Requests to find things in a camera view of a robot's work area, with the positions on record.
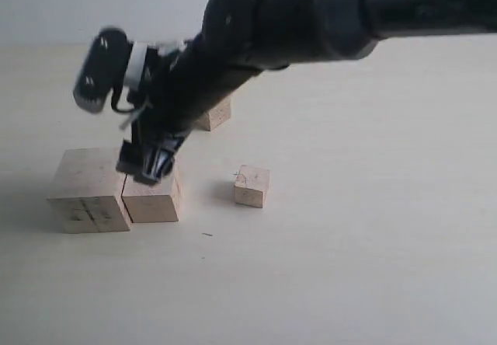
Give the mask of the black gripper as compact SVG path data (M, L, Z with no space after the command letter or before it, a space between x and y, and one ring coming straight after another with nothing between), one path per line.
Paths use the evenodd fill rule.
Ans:
M142 112L131 123L131 141L121 145L116 171L134 174L144 185L159 184L201 115L261 73L208 47L202 37L162 46L132 43L130 101Z

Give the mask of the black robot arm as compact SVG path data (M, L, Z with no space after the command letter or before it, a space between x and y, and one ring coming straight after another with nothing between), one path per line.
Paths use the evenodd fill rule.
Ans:
M496 0L209 0L195 37L140 57L116 169L160 182L200 116L263 72L357 61L390 38L495 31Z

